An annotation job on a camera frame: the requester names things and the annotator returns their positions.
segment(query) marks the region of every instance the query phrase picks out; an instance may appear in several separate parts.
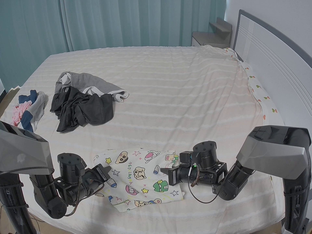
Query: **curtain fold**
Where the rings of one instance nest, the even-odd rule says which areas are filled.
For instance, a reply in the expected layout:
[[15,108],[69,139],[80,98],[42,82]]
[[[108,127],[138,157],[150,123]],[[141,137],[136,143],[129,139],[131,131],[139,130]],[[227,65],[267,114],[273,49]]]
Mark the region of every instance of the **curtain fold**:
[[0,0],[0,78],[23,85],[56,53],[119,46],[190,46],[212,32],[226,0]]

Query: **pink scrunchie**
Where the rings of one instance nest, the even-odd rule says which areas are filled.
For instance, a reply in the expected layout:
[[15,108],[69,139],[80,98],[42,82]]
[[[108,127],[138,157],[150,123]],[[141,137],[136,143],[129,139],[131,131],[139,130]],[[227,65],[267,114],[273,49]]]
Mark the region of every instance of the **pink scrunchie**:
[[12,125],[18,126],[18,124],[21,121],[21,118],[23,117],[23,113],[32,105],[32,101],[26,101],[18,106],[13,107],[13,117],[12,117]]

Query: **mattress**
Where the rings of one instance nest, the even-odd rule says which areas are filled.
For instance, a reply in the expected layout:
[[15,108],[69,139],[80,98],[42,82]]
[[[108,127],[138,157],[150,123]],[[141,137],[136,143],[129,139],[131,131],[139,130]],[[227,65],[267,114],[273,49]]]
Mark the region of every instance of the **mattress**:
[[[106,149],[143,147],[180,153],[207,140],[217,143],[218,159],[230,168],[246,136],[263,124],[261,107],[265,105],[253,96],[244,69],[227,50],[209,45],[119,47],[52,55],[22,86],[1,120],[10,123],[19,95],[28,95],[31,89],[45,92],[45,113],[36,134],[49,141],[54,177],[59,176],[57,155],[62,152],[76,153],[93,167],[93,157]],[[55,82],[63,71],[99,76],[130,95],[123,103],[114,103],[114,117],[106,124],[58,133],[59,121],[49,109]],[[284,214],[281,179],[260,172],[249,178],[232,201],[217,198],[201,204],[186,184],[180,184],[185,191],[182,201],[120,213],[107,197],[92,196],[79,204],[74,215],[59,220],[51,219],[36,204],[29,176],[20,178],[31,213],[77,234],[250,233],[278,222]],[[211,187],[194,187],[193,193],[203,201],[215,196]]]

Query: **nightstand shelf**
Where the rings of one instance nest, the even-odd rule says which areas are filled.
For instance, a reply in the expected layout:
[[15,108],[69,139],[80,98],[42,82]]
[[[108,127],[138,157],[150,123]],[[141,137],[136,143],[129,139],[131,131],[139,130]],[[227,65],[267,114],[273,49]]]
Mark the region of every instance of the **nightstand shelf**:
[[192,46],[211,45],[217,48],[227,48],[230,46],[232,25],[217,18],[216,23],[210,23],[216,28],[216,33],[193,32]]

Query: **wooden floor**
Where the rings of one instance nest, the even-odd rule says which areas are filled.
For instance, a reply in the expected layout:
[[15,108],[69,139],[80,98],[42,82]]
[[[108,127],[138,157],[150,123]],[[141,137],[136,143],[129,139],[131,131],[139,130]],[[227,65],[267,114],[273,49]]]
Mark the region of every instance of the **wooden floor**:
[[[0,116],[3,114],[4,110],[7,108],[13,97],[16,95],[19,89],[11,90],[9,93],[6,94],[2,102],[0,103]],[[58,229],[54,226],[51,226],[45,222],[36,222],[35,220],[32,220],[35,228],[39,230],[41,234],[71,234],[70,232]],[[9,221],[9,218],[6,215],[5,210],[2,208],[2,212],[0,214],[0,233],[1,234],[8,234],[12,233],[15,234],[15,230],[12,226],[12,224]],[[254,232],[252,234],[280,234],[281,233],[281,224],[280,222],[271,225],[261,231]]]

